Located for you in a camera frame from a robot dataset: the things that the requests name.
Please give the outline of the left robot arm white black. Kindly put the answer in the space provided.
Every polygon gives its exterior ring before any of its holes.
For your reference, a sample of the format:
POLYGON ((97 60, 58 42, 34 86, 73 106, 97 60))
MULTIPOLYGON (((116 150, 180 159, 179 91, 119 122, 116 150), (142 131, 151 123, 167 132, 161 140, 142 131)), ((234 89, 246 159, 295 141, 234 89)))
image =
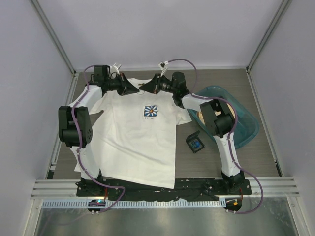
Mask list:
POLYGON ((100 196, 108 187, 91 148, 93 129, 89 114, 108 91, 116 91, 118 95, 124 96, 138 93, 139 89, 123 73, 115 78, 110 75, 92 75, 81 95, 58 110, 59 139, 72 150, 81 171, 80 181, 76 183, 76 195, 79 197, 100 196))

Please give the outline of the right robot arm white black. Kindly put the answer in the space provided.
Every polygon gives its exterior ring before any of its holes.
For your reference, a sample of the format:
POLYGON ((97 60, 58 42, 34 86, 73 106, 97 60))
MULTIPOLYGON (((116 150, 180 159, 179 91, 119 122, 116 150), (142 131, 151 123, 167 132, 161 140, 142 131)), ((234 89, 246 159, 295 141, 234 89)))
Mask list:
POLYGON ((234 129, 237 125, 236 112, 227 100, 221 97, 204 97, 191 93, 186 86, 184 73, 174 72, 172 79, 155 74, 140 90, 152 94, 160 91, 173 94, 173 101, 180 108, 195 110, 202 114, 204 125, 215 138, 221 159, 222 188, 234 194, 245 181, 234 145, 234 129))

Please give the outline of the aluminium frame rail front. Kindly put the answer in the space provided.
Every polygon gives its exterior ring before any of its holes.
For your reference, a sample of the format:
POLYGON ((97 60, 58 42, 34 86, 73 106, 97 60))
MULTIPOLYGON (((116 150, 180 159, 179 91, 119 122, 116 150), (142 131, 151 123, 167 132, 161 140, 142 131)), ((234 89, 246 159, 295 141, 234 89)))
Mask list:
MULTIPOLYGON (((295 180, 291 177, 263 177, 255 180, 248 178, 252 190, 249 196, 282 197, 299 196, 295 180)), ((78 197, 76 182, 73 179, 37 180, 31 197, 33 199, 53 199, 78 197)), ((248 196, 248 195, 222 195, 219 197, 248 196)))

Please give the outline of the teal plastic basin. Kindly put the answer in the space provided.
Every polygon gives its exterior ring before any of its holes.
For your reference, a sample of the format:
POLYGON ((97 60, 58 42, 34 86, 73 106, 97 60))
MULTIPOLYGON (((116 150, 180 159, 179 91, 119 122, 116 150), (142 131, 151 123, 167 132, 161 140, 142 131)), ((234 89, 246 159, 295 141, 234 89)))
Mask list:
POLYGON ((234 145, 236 149, 248 144, 259 132, 259 124, 256 118, 226 89, 220 86, 208 86, 197 93, 205 97, 222 97, 229 101, 236 109, 238 123, 234 130, 234 145))

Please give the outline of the black frame box right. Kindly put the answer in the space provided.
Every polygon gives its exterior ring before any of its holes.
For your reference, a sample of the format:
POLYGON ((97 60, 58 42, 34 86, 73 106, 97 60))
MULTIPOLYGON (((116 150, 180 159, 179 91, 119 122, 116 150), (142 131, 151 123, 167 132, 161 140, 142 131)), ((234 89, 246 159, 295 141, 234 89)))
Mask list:
POLYGON ((203 144, 203 142, 200 140, 198 136, 199 133, 200 131, 196 131, 188 135, 186 138, 186 143, 193 153, 197 153, 200 150, 205 148, 205 145, 203 144))

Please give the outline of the dark blue round brooch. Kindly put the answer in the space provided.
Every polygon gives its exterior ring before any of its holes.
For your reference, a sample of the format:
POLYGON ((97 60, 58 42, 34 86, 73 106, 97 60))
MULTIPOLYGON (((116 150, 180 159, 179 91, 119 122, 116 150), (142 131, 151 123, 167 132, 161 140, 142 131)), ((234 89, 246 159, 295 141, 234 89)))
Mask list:
POLYGON ((195 140, 191 143, 191 146, 194 148, 194 149, 199 149, 200 147, 200 142, 198 140, 195 140))

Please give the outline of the white t-shirt flower print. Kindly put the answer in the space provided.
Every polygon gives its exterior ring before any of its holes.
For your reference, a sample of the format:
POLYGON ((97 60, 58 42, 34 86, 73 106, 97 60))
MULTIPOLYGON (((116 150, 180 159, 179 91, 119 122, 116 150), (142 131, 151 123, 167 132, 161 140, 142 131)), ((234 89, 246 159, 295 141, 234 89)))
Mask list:
POLYGON ((164 91, 120 96, 116 91, 102 94, 97 86, 85 88, 74 105, 82 106, 89 97, 88 111, 99 118, 92 126, 91 154, 72 149, 75 171, 85 168, 104 177, 174 188, 176 129, 191 122, 188 111, 164 91))

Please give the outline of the beige plate with bird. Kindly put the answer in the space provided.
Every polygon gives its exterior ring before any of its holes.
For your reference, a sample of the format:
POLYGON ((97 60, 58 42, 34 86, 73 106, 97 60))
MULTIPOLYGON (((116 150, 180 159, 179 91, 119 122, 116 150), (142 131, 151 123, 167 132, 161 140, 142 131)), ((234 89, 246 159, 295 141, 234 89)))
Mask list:
POLYGON ((196 112, 196 116, 197 116, 197 121, 205 126, 205 121, 204 121, 204 117, 203 114, 201 112, 196 112))

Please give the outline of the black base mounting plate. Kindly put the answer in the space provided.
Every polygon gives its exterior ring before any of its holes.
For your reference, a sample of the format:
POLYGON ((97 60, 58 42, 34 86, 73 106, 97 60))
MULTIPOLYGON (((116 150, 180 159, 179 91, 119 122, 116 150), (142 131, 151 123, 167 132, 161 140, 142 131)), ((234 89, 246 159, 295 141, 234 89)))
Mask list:
POLYGON ((100 186, 92 180, 81 179, 75 184, 78 197, 108 197, 113 201, 121 197, 122 201, 168 202, 184 199, 187 201, 216 200, 222 195, 252 194, 249 180, 240 186, 228 190, 222 179, 215 178, 177 178, 173 189, 143 185, 139 183, 107 179, 100 186))

